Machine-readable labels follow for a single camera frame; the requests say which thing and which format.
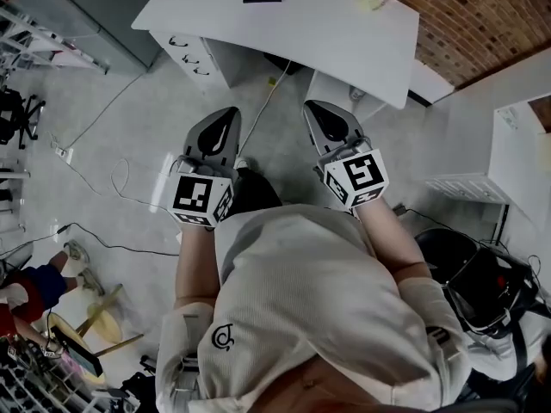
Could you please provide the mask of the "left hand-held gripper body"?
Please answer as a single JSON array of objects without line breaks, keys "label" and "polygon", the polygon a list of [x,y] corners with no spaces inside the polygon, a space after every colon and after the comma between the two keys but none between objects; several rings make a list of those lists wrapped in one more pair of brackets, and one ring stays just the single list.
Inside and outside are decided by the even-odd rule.
[{"label": "left hand-held gripper body", "polygon": [[238,172],[241,114],[238,108],[217,110],[195,124],[183,154],[170,174],[167,211],[179,222],[215,227],[233,202]]}]

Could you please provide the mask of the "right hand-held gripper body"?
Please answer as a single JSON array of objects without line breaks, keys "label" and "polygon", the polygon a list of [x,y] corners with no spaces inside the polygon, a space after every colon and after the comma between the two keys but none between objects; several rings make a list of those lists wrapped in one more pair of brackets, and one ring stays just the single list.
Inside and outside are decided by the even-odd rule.
[{"label": "right hand-held gripper body", "polygon": [[302,113],[319,154],[315,170],[339,202],[352,209],[380,198],[389,184],[387,171],[356,117],[313,99],[305,101]]}]

